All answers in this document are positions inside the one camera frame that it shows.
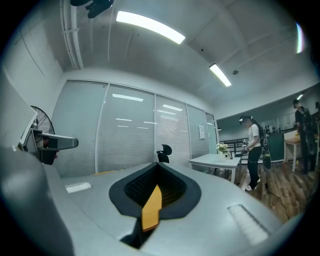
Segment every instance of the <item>sneaker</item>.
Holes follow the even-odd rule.
[[[251,191],[251,190],[255,190],[257,188],[257,186],[255,188],[252,188],[250,185],[248,185],[246,188],[245,188],[245,191]]]

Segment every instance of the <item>fan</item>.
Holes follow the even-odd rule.
[[[41,130],[44,134],[55,134],[55,129],[49,117],[47,116],[47,114],[37,106],[30,106],[30,107],[37,112],[37,115],[35,118],[37,123],[37,129]]]

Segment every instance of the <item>white t-shirt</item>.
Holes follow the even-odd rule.
[[[251,144],[251,142],[254,140],[254,136],[259,136],[259,128],[256,124],[251,125],[251,127],[249,128],[249,132],[248,132],[249,144]],[[255,147],[261,147],[260,138],[257,144],[255,144],[251,149]]]

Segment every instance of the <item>ceiling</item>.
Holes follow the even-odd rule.
[[[153,31],[116,22],[118,11],[159,21],[185,40],[177,44]],[[77,8],[85,68],[110,67],[151,77],[212,105],[276,89],[312,68],[308,51],[296,54],[295,21],[272,0],[115,0],[94,19],[87,14],[84,5]],[[232,86],[226,87],[209,70],[213,63]]]

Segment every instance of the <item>black pants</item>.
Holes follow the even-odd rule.
[[[254,189],[257,186],[257,181],[259,180],[258,176],[258,161],[259,157],[261,155],[261,147],[256,146],[251,151],[249,151],[249,157],[248,157],[248,169],[250,172],[250,186],[252,189]]]
[[[317,154],[309,154],[308,144],[306,134],[304,132],[300,133],[300,144],[301,144],[301,153],[303,158],[303,172],[308,172],[308,165],[310,161],[310,170],[314,171],[316,168],[316,155]]]

